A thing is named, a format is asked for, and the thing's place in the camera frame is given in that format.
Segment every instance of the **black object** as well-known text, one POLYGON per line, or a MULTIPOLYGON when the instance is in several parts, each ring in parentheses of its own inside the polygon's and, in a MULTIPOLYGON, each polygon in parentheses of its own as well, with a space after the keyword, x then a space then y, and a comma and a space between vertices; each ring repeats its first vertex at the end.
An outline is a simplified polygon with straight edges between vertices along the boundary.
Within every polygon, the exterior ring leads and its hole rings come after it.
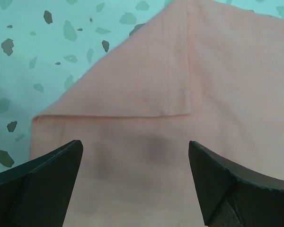
POLYGON ((82 153, 74 140, 0 173, 0 227, 62 227, 82 153))
POLYGON ((189 162, 204 224, 284 227, 284 181, 223 158, 197 142, 189 162))

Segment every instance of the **speckled background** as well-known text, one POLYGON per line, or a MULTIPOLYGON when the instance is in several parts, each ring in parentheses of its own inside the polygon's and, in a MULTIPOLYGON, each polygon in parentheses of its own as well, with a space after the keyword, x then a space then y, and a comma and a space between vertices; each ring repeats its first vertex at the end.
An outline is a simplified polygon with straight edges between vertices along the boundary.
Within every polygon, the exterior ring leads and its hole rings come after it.
MULTIPOLYGON (((218 0, 284 18, 284 0, 218 0)), ((172 0, 0 0, 0 172, 28 161, 32 118, 172 0)))

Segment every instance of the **gray speck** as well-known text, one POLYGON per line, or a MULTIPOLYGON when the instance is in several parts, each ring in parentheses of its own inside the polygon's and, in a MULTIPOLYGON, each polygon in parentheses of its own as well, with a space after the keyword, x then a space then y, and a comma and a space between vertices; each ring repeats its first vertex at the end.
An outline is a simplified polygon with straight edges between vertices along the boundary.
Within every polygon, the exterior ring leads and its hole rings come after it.
POLYGON ((77 33, 74 29, 74 27, 71 25, 71 22, 66 20, 64 22, 64 26, 63 26, 63 35, 64 38, 70 41, 75 42, 76 39, 78 38, 77 33))
POLYGON ((148 10, 150 8, 146 1, 140 1, 136 5, 136 10, 148 10))
POLYGON ((13 2, 13 0, 0 0, 1 9, 6 10, 12 2, 13 2))
POLYGON ((71 63, 77 63, 78 62, 78 60, 77 60, 75 55, 67 55, 67 56, 64 56, 63 58, 65 60, 71 62, 71 63))
POLYGON ((96 11, 99 13, 103 10, 105 2, 102 2, 96 6, 96 11))
POLYGON ((94 50, 89 48, 89 50, 86 53, 86 57, 87 57, 89 64, 91 63, 91 59, 93 58, 93 55, 94 55, 94 50))
POLYGON ((19 135, 18 137, 15 138, 15 141, 18 142, 20 140, 22 140, 25 137, 25 134, 22 133, 21 135, 19 135))
POLYGON ((51 24, 53 22, 52 14, 49 11, 44 11, 43 18, 46 23, 51 24))
POLYGON ((68 90, 74 84, 74 76, 70 75, 64 82, 65 90, 68 90))
POLYGON ((32 60, 30 60, 29 64, 28 64, 28 67, 30 69, 33 69, 36 65, 36 61, 37 61, 37 57, 34 57, 32 60))
POLYGON ((69 4, 74 5, 78 0, 66 0, 69 4))
POLYGON ((9 104, 10 104, 10 100, 8 100, 7 98, 0 99, 0 114, 3 114, 7 110, 9 110, 9 104))
POLYGON ((38 83, 38 84, 34 84, 33 89, 35 89, 36 91, 39 91, 41 93, 44 93, 44 88, 43 85, 38 83))
POLYGON ((107 30, 107 29, 105 29, 105 28, 97 27, 97 28, 96 28, 96 32, 99 33, 99 34, 101 34, 101 35, 105 35, 105 34, 107 34, 107 33, 110 33, 111 31, 110 31, 110 30, 107 30))
POLYGON ((14 132, 14 130, 16 129, 16 126, 17 126, 18 122, 17 121, 14 121, 14 122, 11 122, 7 125, 7 129, 9 132, 14 132))
POLYGON ((15 163, 14 160, 9 156, 7 151, 0 150, 0 163, 5 167, 11 168, 15 163))
POLYGON ((125 13, 119 22, 122 25, 134 25, 137 22, 137 18, 132 13, 125 13))
POLYGON ((103 46, 104 51, 107 53, 108 50, 109 50, 109 42, 106 41, 106 40, 103 40, 102 41, 102 46, 103 46))
POLYGON ((133 33, 135 33, 136 31, 139 30, 140 27, 142 27, 144 24, 139 24, 139 25, 136 25, 134 27, 134 29, 129 33, 129 36, 131 36, 133 33))
POLYGON ((3 43, 1 43, 1 48, 3 52, 6 53, 6 55, 10 56, 14 51, 14 40, 12 39, 6 39, 3 43))

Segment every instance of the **pink cloth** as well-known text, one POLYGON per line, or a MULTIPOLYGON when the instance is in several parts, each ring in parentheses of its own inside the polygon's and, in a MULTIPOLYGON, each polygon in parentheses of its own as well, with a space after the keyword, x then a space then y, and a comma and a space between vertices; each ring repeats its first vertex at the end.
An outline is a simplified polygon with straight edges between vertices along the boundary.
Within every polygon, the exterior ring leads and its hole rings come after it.
POLYGON ((284 179, 284 20, 175 0, 33 120, 31 159, 71 140, 64 227, 204 226, 190 140, 284 179))

